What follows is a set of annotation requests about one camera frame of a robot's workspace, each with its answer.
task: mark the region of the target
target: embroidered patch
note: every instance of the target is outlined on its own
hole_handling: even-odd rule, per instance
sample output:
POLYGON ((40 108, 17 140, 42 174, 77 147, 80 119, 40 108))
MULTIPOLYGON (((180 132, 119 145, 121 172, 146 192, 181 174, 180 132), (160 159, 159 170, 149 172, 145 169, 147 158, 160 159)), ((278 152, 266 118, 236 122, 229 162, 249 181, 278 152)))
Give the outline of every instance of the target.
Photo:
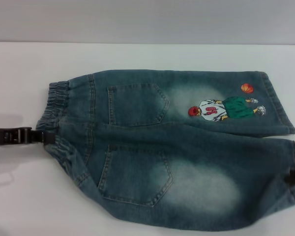
POLYGON ((254 87, 252 87, 250 84, 243 84, 241 86, 241 90, 246 93, 252 93, 254 91, 254 87))
POLYGON ((258 103, 254 98, 229 97, 224 101, 208 99, 200 105, 189 109, 190 116, 202 116, 206 120, 220 121, 227 118, 247 118, 255 114, 263 116, 266 113, 264 106, 257 106, 255 109, 247 107, 247 103, 258 103))

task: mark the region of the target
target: sneaker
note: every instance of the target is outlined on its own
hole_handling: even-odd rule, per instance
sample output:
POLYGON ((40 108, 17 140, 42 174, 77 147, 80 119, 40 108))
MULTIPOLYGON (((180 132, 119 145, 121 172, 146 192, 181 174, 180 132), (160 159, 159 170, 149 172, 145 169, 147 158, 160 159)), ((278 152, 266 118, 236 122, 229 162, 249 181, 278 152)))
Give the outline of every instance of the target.
POLYGON ((248 100, 250 100, 252 103, 258 103, 258 100, 255 98, 249 98, 248 100))
POLYGON ((259 106, 257 107, 258 109, 258 114, 260 114, 261 116, 263 116, 266 113, 266 108, 264 106, 259 106))

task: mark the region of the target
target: jeans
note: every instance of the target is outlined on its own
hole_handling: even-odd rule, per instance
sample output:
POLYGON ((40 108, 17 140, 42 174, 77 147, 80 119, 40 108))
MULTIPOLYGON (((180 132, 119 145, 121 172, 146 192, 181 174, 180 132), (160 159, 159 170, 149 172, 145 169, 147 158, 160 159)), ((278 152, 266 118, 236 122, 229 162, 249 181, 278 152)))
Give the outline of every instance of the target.
POLYGON ((118 219, 225 231, 295 205, 294 134, 263 72, 112 70, 50 84, 37 130, 118 219))

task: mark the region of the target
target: orange basketball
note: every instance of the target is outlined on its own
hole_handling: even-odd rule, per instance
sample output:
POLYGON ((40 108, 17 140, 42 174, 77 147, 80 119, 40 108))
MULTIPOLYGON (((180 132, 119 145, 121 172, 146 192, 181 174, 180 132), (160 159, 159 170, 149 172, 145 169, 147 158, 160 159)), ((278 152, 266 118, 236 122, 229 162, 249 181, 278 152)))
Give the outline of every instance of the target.
POLYGON ((252 93, 254 91, 254 88, 250 84, 243 84, 241 86, 241 90, 246 93, 252 93))

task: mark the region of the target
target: faded denim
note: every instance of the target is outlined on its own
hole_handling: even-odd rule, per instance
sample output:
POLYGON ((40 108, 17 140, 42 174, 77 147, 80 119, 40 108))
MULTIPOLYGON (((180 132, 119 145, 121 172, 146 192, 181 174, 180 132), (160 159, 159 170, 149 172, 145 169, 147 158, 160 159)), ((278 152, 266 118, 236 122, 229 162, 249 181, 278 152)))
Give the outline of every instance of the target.
POLYGON ((263 72, 112 70, 50 84, 38 130, 118 219, 225 231, 295 205, 294 134, 263 72))

